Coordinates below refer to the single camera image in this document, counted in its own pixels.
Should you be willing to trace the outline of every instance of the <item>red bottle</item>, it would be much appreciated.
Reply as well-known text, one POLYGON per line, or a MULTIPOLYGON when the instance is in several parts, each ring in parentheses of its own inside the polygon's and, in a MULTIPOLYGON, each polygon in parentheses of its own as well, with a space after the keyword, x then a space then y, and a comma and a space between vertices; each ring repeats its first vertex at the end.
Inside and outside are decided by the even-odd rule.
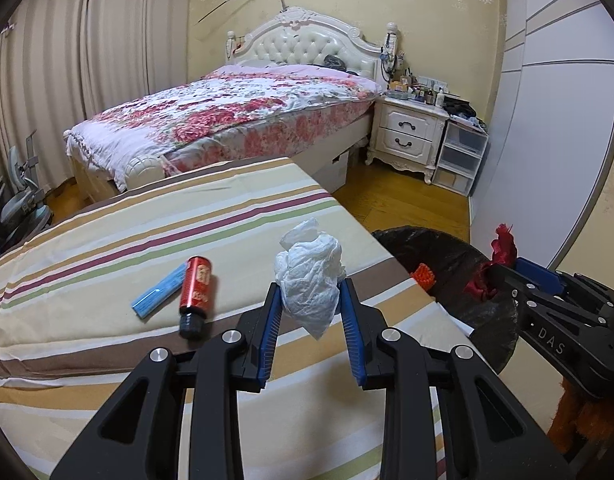
POLYGON ((209 314, 212 263, 207 258, 194 256, 187 261, 187 270, 180 296, 180 328, 185 339, 198 339, 209 314))

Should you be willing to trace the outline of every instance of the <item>metal screw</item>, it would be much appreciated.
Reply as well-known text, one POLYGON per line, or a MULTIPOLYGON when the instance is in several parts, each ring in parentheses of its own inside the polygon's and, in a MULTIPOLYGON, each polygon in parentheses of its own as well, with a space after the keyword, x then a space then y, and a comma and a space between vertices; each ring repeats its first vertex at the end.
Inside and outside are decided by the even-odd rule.
POLYGON ((474 357, 474 350, 468 346, 462 345, 456 348, 456 355, 460 357, 460 359, 471 359, 474 357))
POLYGON ((401 338, 401 333, 395 328, 386 328, 381 334, 386 341, 398 341, 401 338))
POLYGON ((149 359, 151 359, 155 363, 160 363, 161 361, 167 359, 168 355, 169 352, 167 352, 166 348, 156 348, 152 350, 149 354, 149 359))
POLYGON ((225 343, 237 343, 241 340, 242 334, 238 330, 228 330, 223 334, 225 343))

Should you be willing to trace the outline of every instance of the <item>crumpled tissue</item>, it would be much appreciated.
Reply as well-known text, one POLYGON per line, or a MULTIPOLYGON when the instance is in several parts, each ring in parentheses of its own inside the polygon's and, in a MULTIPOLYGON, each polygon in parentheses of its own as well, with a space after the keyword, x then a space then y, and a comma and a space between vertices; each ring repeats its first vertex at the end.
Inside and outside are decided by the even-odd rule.
POLYGON ((340 242, 318 227, 318 221, 310 218, 291 229, 280 239, 285 250, 274 262, 285 313, 315 339, 322 337, 334 318, 338 283, 345 278, 340 242))

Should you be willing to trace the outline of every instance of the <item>green stripe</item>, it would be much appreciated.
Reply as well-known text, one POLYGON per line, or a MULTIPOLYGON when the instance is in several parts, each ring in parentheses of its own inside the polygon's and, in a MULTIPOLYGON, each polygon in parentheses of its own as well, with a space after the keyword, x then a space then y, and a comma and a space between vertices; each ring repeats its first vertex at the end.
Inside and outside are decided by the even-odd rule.
POLYGON ((38 296, 42 296, 43 294, 47 294, 49 292, 53 292, 54 290, 58 290, 59 288, 63 288, 64 286, 74 285, 75 283, 85 282, 87 280, 91 280, 92 278, 98 278, 99 276, 104 276, 106 274, 111 274, 116 272, 117 270, 123 270, 128 267, 133 267, 145 263, 149 260, 154 260, 156 258, 161 258, 163 256, 169 256, 170 254, 180 253, 181 251, 186 251, 187 249, 199 247, 202 245, 210 244, 212 242, 216 242, 218 240, 223 240, 225 238, 229 238, 252 229, 258 228, 265 224, 271 224, 273 222, 280 222, 283 220, 287 220, 290 218, 295 218, 297 216, 304 216, 311 213, 315 213, 316 211, 321 211, 330 207, 337 206, 338 202, 334 199, 326 200, 325 202, 319 202, 302 209, 294 209, 291 211, 282 212, 273 216, 267 216, 262 218, 257 218, 247 224, 241 224, 229 229, 225 229, 224 231, 219 231, 217 233, 211 233, 199 238, 192 238, 191 240, 186 240, 177 245, 165 247, 156 251, 151 251, 150 253, 141 253, 135 258, 131 258, 129 260, 124 260, 122 262, 118 262, 116 264, 112 264, 106 267, 100 267, 98 269, 91 270, 86 272, 85 274, 81 274, 79 276, 74 276, 70 280, 65 280, 64 282, 53 283, 52 285, 44 286, 43 288, 38 288, 33 292, 30 292, 26 296, 21 296, 7 303, 6 305, 2 305, 2 308, 11 308, 17 306, 25 301, 33 300, 38 296))
POLYGON ((45 473, 40 472, 37 469, 34 469, 33 467, 27 466, 29 468, 29 471, 31 471, 33 474, 35 474, 39 480, 49 480, 49 475, 46 475, 45 473))
POLYGON ((346 464, 339 465, 331 471, 327 471, 318 476, 312 476, 309 480, 349 480, 363 471, 367 471, 370 467, 379 464, 382 457, 383 446, 380 445, 346 464))

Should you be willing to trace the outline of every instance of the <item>tufted headboard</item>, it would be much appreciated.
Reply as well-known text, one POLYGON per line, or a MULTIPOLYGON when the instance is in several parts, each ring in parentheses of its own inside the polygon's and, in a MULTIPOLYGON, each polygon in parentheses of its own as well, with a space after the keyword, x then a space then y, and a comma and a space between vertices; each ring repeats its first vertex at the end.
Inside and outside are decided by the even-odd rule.
MULTIPOLYGON (((396 35, 395 23, 388 32, 396 35)), ((244 37, 237 46, 236 33, 227 34, 226 62, 270 60, 288 64, 322 64, 327 54, 340 57, 347 69, 376 81, 382 88, 387 82, 381 71, 381 47, 367 43, 356 27, 336 18, 301 7, 289 7, 244 37)))

